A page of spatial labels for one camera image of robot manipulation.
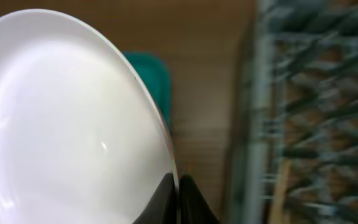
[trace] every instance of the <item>white plate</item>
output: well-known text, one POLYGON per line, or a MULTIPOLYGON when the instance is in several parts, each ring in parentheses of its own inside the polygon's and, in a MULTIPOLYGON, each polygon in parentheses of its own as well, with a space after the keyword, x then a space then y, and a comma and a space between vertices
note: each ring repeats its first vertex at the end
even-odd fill
POLYGON ((112 43, 60 12, 0 18, 0 224, 132 223, 167 172, 177 187, 158 109, 112 43))

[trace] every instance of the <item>wire rack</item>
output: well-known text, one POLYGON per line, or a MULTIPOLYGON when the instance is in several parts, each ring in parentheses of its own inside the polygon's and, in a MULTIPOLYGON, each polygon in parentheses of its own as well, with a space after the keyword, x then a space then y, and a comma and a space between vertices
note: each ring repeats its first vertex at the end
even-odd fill
POLYGON ((272 64, 262 198, 277 200, 284 184, 282 205, 298 221, 358 223, 358 2, 297 2, 260 11, 257 50, 273 48, 257 57, 272 64))

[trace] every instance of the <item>wooden wall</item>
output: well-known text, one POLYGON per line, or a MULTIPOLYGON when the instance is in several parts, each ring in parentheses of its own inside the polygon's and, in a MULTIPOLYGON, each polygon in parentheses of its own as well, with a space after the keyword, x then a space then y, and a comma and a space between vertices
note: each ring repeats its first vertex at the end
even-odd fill
POLYGON ((254 0, 0 0, 0 16, 28 8, 70 14, 120 50, 152 52, 167 63, 179 167, 219 215, 236 58, 254 0))

